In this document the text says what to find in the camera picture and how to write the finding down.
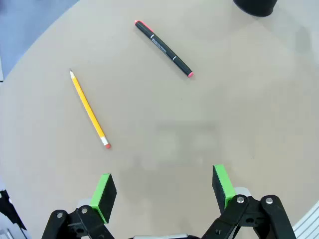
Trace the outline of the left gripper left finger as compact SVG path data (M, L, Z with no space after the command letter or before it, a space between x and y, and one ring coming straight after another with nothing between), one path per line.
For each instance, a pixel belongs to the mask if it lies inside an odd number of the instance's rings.
M111 174L103 174L96 186L91 202L68 213L55 210L51 213L43 239L112 239L106 228L114 206L117 190Z

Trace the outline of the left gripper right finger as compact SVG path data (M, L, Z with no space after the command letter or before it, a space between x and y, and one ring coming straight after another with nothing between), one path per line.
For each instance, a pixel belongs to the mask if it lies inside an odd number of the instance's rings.
M266 195L260 200L233 187L224 165L214 165L212 188L220 216L203 239L234 239L242 227L253 229L259 239L295 239L295 233L279 197Z

